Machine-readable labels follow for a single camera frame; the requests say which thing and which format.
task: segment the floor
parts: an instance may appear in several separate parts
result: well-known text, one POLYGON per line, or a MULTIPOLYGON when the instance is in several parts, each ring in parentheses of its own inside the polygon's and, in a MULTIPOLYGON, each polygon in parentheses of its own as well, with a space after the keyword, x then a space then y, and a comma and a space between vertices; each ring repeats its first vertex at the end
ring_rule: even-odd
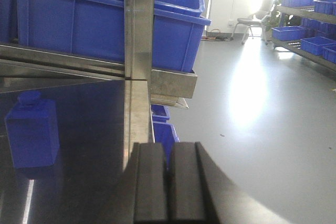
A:
POLYGON ((202 41, 181 141, 293 223, 336 223, 336 73, 259 38, 202 41))

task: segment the electrical outlet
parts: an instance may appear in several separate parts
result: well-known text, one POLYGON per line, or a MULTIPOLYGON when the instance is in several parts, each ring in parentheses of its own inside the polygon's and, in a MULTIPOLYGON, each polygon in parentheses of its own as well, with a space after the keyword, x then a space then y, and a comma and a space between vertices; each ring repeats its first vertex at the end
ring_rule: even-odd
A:
POLYGON ((229 19, 227 22, 227 26, 233 26, 233 19, 229 19))

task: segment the metal shelf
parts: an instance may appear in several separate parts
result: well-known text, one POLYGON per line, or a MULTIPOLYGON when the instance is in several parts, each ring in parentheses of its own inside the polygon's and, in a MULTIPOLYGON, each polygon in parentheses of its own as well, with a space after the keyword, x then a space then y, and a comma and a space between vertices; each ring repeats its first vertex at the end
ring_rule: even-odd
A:
POLYGON ((301 50, 301 43, 299 40, 292 40, 292 41, 281 41, 281 40, 278 40, 276 38, 272 38, 271 41, 277 45, 277 46, 280 46, 280 47, 283 47, 283 48, 286 48, 302 57, 305 57, 315 63, 318 63, 324 67, 327 67, 333 71, 336 71, 336 64, 330 62, 330 61, 327 61, 325 59, 323 59, 321 56, 316 56, 316 55, 313 55, 309 52, 306 52, 306 51, 303 51, 301 50))
MULTIPOLYGON (((13 44, 0 44, 0 72, 6 78, 58 78, 124 80, 125 66, 13 44)), ((151 102, 187 108, 184 98, 192 98, 197 74, 152 69, 151 102)))
POLYGON ((323 21, 323 22, 336 24, 335 15, 316 13, 313 11, 313 6, 292 8, 292 7, 285 7, 285 6, 278 5, 277 10, 282 13, 292 14, 295 16, 303 17, 303 18, 312 18, 312 19, 323 21))

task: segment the chair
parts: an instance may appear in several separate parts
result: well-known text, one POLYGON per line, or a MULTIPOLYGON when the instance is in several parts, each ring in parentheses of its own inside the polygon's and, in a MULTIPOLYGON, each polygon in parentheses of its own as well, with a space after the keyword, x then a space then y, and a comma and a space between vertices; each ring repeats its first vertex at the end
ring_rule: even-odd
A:
POLYGON ((256 13, 253 13, 249 15, 247 18, 237 18, 238 23, 236 24, 232 34, 231 39, 233 39, 233 36, 235 34, 236 28, 238 25, 245 25, 246 30, 244 32, 243 38, 241 40, 242 45, 245 44, 245 41, 248 39, 250 30, 252 33, 252 27, 261 27, 261 39, 265 41, 267 44, 267 39, 265 36, 265 21, 271 17, 271 10, 274 6, 275 0, 262 0, 261 7, 259 11, 256 13))

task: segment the reflective metal surface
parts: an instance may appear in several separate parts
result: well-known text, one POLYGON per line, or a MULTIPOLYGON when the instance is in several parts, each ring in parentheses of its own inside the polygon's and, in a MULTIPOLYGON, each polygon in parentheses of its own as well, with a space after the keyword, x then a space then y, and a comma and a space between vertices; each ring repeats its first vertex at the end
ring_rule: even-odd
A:
MULTIPOLYGON (((0 120, 0 223, 92 224, 122 174, 124 81, 40 89, 56 101, 60 150, 49 167, 12 167, 0 120)), ((0 94, 0 116, 19 92, 0 94)))
POLYGON ((186 103, 184 98, 179 97, 171 97, 169 95, 151 95, 151 103, 166 105, 170 107, 180 108, 180 109, 188 109, 188 104, 186 103))
POLYGON ((123 167, 125 168, 134 143, 153 141, 152 117, 146 81, 125 81, 124 108, 123 167))
POLYGON ((124 66, 119 63, 98 60, 86 56, 81 57, 79 55, 21 47, 18 45, 0 45, 0 59, 1 63, 12 63, 14 66, 29 67, 38 65, 39 67, 36 67, 37 69, 50 69, 51 71, 55 70, 54 72, 57 72, 57 69, 59 69, 61 73, 76 73, 76 71, 78 71, 87 72, 88 76, 90 76, 91 72, 96 74, 113 74, 116 78, 124 76, 124 66))
POLYGON ((196 82, 195 73, 155 69, 152 71, 151 93, 192 98, 196 82))
POLYGON ((124 0, 125 76, 150 86, 154 0, 124 0))
MULTIPOLYGON (((124 65, 35 48, 0 45, 0 77, 120 80, 124 79, 124 65)), ((179 106, 172 101, 193 96, 197 75, 153 69, 151 81, 151 93, 156 94, 153 97, 156 103, 167 104, 166 99, 157 99, 157 95, 164 95, 174 97, 169 98, 170 105, 179 106)))

